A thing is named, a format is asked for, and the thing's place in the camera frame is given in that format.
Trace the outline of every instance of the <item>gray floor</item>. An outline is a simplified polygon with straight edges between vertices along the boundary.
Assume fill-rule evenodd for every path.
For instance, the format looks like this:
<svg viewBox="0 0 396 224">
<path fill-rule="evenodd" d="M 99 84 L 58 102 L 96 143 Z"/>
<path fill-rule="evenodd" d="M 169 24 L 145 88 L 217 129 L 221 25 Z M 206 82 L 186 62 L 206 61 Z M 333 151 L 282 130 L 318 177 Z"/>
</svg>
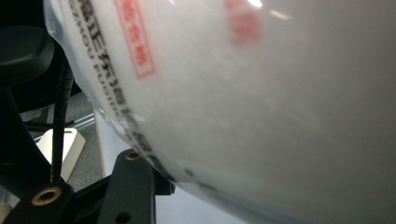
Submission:
<svg viewBox="0 0 396 224">
<path fill-rule="evenodd" d="M 66 121 L 80 119 L 91 113 L 92 105 L 83 93 L 79 93 L 70 98 Z M 21 116 L 24 120 L 44 118 L 47 122 L 52 122 L 52 114 L 53 105 L 37 111 L 23 113 Z M 75 191 L 83 189 L 102 178 L 102 168 L 99 158 L 99 147 L 95 125 L 90 125 L 78 131 L 85 138 L 86 143 L 81 151 L 73 172 L 67 181 Z M 31 133 L 33 137 L 38 137 L 41 134 L 42 133 Z M 15 206 L 18 199 L 13 195 L 9 195 L 8 202 Z"/>
</svg>

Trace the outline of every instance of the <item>black metal frame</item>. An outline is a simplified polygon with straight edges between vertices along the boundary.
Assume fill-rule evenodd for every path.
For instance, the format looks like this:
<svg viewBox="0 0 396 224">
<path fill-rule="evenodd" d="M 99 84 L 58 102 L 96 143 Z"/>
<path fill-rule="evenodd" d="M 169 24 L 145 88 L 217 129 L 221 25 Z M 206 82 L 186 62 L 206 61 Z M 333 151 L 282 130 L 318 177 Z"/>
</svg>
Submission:
<svg viewBox="0 0 396 224">
<path fill-rule="evenodd" d="M 61 195 L 38 197 L 58 188 Z M 155 195 L 171 195 L 175 186 L 159 175 L 132 149 L 117 157 L 113 174 L 74 193 L 65 183 L 44 185 L 29 192 L 8 215 L 5 224 L 16 223 L 155 223 Z"/>
</svg>

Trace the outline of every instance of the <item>black plastic part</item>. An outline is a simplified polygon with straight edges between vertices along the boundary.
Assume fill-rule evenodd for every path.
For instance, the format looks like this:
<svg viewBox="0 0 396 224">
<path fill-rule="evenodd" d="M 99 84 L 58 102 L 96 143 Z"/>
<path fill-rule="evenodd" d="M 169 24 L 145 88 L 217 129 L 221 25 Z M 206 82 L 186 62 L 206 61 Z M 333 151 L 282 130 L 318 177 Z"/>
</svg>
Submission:
<svg viewBox="0 0 396 224">
<path fill-rule="evenodd" d="M 43 75 L 54 45 L 44 29 L 13 26 L 0 29 L 0 49 L 0 88 L 5 88 Z"/>
<path fill-rule="evenodd" d="M 155 223 L 154 172 L 142 158 L 117 157 L 98 223 Z"/>
<path fill-rule="evenodd" d="M 102 207 L 103 198 L 106 195 L 110 177 L 106 177 L 89 185 L 75 194 L 78 214 L 75 224 L 96 223 Z"/>
<path fill-rule="evenodd" d="M 50 182 L 50 164 L 23 125 L 9 89 L 0 90 L 0 185 L 21 198 Z"/>
<path fill-rule="evenodd" d="M 45 205 L 34 205 L 34 197 L 42 190 L 59 188 L 61 195 L 55 201 Z M 66 224 L 73 223 L 77 208 L 74 205 L 73 189 L 65 184 L 48 184 L 34 190 L 21 199 L 14 210 L 8 215 L 5 224 Z"/>
</svg>

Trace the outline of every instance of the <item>screw hole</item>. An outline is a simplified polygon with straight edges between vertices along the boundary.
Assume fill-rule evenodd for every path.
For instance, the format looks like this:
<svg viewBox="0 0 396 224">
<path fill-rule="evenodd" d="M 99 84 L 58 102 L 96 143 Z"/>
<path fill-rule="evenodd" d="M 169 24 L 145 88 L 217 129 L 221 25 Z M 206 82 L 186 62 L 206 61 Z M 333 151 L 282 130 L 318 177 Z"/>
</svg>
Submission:
<svg viewBox="0 0 396 224">
<path fill-rule="evenodd" d="M 55 196 L 55 193 L 51 191 L 51 192 L 44 193 L 38 199 L 41 201 L 45 201 L 45 200 L 52 198 L 53 196 Z"/>
<path fill-rule="evenodd" d="M 35 206 L 43 206 L 55 202 L 62 194 L 62 190 L 58 187 L 47 188 L 41 190 L 33 198 L 32 204 Z"/>
<path fill-rule="evenodd" d="M 128 161 L 134 161 L 139 158 L 140 158 L 139 154 L 137 154 L 135 152 L 130 152 L 130 153 L 126 154 L 126 156 L 125 156 L 125 159 L 127 159 Z"/>
<path fill-rule="evenodd" d="M 119 213 L 116 217 L 117 223 L 127 223 L 131 220 L 132 216 L 128 212 Z"/>
</svg>

